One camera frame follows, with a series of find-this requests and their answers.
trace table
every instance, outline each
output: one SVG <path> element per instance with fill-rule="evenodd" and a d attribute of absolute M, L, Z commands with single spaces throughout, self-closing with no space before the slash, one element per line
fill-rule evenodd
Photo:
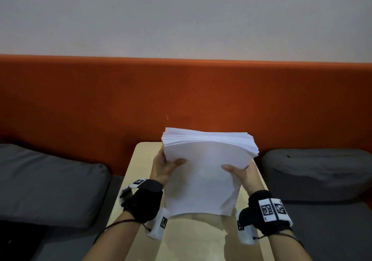
<path fill-rule="evenodd" d="M 150 176 L 152 160 L 158 153 L 161 142 L 141 142 L 134 152 L 125 174 L 122 187 L 139 178 Z M 248 194 L 241 188 L 236 209 L 248 205 Z M 236 209 L 231 217 L 206 213 L 184 214 L 171 217 L 165 228 L 163 240 L 145 236 L 141 227 L 135 237 L 126 261 L 273 261 L 269 240 L 259 244 L 245 245 L 239 241 L 235 221 Z M 118 198 L 112 209 L 108 224 L 122 213 Z"/>

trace hand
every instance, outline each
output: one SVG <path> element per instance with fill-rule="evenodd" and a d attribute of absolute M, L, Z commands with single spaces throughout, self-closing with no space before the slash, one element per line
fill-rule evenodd
<path fill-rule="evenodd" d="M 169 182 L 170 175 L 180 165 L 184 164 L 186 159 L 177 159 L 173 162 L 167 162 L 164 155 L 164 146 L 161 147 L 152 162 L 150 179 L 156 180 L 165 186 Z"/>
<path fill-rule="evenodd" d="M 251 164 L 243 170 L 238 169 L 233 165 L 226 164 L 222 165 L 222 169 L 237 176 L 249 196 L 251 196 L 256 191 L 265 189 L 263 183 L 261 182 L 261 178 L 258 174 L 258 169 L 255 164 Z"/>

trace forearm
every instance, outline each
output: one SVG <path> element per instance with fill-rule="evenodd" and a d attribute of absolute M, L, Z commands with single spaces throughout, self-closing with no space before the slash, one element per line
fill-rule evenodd
<path fill-rule="evenodd" d="M 115 222 L 133 219 L 133 216 L 124 211 Z M 141 226 L 137 222 L 125 222 L 112 226 L 101 234 L 91 250 L 82 261 L 123 261 Z"/>
<path fill-rule="evenodd" d="M 294 236 L 290 230 L 282 232 Z M 301 244 L 289 236 L 270 235 L 269 241 L 275 261 L 311 261 Z"/>

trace white paper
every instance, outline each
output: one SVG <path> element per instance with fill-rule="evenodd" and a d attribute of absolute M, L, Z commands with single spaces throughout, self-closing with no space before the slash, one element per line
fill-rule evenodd
<path fill-rule="evenodd" d="M 171 216 L 211 213 L 231 216 L 240 182 L 221 168 L 231 164 L 244 169 L 258 148 L 247 133 L 198 132 L 166 128 L 162 137 L 169 161 L 185 158 L 165 187 L 165 207 Z"/>

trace white wall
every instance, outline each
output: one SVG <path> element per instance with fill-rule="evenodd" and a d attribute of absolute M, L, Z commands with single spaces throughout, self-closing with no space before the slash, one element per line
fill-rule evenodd
<path fill-rule="evenodd" d="M 372 0 L 0 0 L 0 53 L 372 62 Z"/>

